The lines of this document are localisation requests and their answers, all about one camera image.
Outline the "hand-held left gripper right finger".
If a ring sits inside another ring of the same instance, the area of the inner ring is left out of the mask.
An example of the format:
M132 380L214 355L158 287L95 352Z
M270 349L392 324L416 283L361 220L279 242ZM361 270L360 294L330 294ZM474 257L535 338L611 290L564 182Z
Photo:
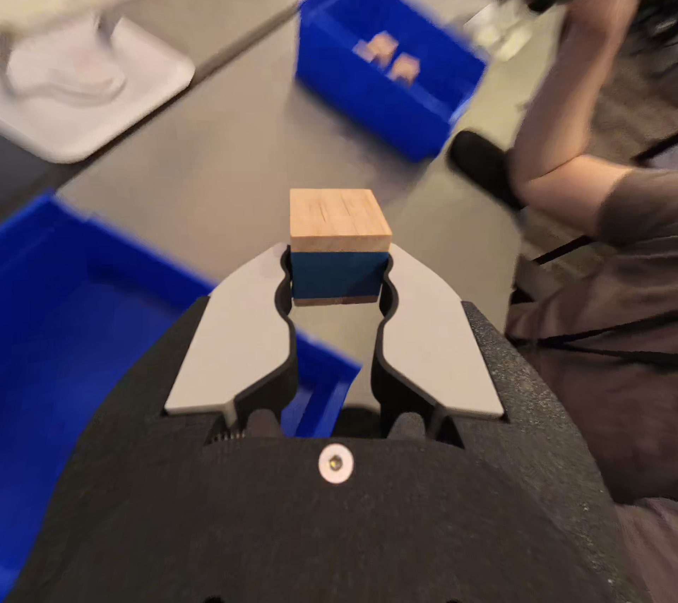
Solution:
M391 245L379 300L371 392L386 419L415 412L494 420L504 406L462 299L438 274Z

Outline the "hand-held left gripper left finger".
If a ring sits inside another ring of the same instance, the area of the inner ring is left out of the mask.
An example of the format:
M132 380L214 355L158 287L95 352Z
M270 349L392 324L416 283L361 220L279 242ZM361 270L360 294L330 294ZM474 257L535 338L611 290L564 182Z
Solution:
M290 248L277 243L216 286L165 401L167 414L216 413L227 426L245 426L258 410L281 419L298 388L291 281Z

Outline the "black pad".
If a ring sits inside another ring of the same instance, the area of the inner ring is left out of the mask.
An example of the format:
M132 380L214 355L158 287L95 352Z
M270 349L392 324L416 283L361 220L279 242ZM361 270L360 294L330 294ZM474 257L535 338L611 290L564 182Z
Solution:
M525 208L509 182L507 154L471 130L458 133L445 157L447 166L514 213Z

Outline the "blue plastic bin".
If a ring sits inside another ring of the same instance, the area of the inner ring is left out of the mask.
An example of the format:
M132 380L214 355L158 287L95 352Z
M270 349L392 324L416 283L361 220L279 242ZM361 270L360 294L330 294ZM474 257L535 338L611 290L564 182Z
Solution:
M1 226L1 598L202 602L235 595L272 491L302 484L216 413L165 401L218 285L55 198ZM288 437L327 438L361 369L296 330Z
M302 0L298 14L297 80L410 161L437 157L486 71L469 41L407 0ZM394 59L418 60L411 85L359 55L382 31Z

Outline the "person's right forearm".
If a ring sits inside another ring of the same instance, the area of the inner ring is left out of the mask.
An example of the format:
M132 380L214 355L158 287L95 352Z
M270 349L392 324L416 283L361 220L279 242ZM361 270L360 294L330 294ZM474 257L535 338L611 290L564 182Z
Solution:
M640 0L572 0L553 64L509 154L528 208L602 243L677 236L677 174L588 154L590 124Z

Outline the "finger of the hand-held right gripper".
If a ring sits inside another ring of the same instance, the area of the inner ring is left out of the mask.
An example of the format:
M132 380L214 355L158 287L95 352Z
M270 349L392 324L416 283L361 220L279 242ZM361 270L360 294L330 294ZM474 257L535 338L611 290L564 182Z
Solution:
M491 60L508 62L529 43L535 21L526 0L495 0L465 21L465 33Z

